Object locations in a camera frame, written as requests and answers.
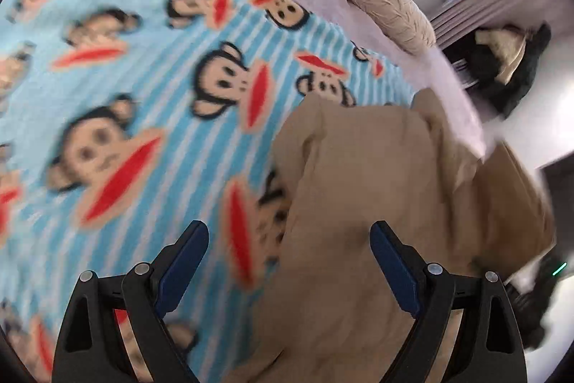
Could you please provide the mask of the tan puffer jacket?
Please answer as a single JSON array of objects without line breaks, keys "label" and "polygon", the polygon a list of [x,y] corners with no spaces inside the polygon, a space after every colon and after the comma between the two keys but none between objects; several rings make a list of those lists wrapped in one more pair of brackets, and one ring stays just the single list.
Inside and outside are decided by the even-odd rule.
[{"label": "tan puffer jacket", "polygon": [[377,382],[413,321],[369,245],[385,221],[454,274],[510,277],[555,243],[552,210],[511,149],[477,158],[439,98],[345,108],[311,94],[272,143],[261,195],[228,181],[220,228],[235,280],[261,288],[252,355],[230,382]]}]

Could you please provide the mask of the grey pleated curtain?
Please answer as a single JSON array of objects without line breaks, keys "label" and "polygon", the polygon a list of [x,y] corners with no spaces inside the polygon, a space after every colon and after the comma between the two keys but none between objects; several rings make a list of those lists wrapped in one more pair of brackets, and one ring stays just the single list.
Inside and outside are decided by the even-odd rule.
[{"label": "grey pleated curtain", "polygon": [[494,14],[498,0],[450,0],[431,15],[436,45],[446,48]]}]

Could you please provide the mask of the blue striped monkey blanket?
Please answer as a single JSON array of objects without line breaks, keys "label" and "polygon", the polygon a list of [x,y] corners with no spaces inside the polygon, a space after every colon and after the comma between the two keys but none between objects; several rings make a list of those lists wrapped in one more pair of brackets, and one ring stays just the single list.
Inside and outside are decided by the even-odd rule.
[{"label": "blue striped monkey blanket", "polygon": [[152,260],[192,221],[210,245],[166,315],[185,361],[217,382],[248,351],[256,291],[249,209],[270,147],[310,91],[407,105],[377,51],[298,0],[3,0],[1,328],[52,378],[74,285]]}]

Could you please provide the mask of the cream knitted pillow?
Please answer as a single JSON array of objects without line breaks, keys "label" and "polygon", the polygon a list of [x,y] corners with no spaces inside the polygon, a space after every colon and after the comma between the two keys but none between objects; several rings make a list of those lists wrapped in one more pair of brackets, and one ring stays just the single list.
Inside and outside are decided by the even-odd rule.
[{"label": "cream knitted pillow", "polygon": [[381,32],[410,55],[436,44],[431,22],[413,0],[348,0],[367,14]]}]

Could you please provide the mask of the pile of dark jackets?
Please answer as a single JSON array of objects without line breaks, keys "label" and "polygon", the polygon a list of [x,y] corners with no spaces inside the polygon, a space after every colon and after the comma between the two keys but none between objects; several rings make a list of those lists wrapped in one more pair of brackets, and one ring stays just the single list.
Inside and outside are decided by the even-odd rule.
[{"label": "pile of dark jackets", "polygon": [[509,118],[534,84],[539,61],[552,40],[544,22],[533,29],[507,24],[480,27],[444,50],[465,88]]}]

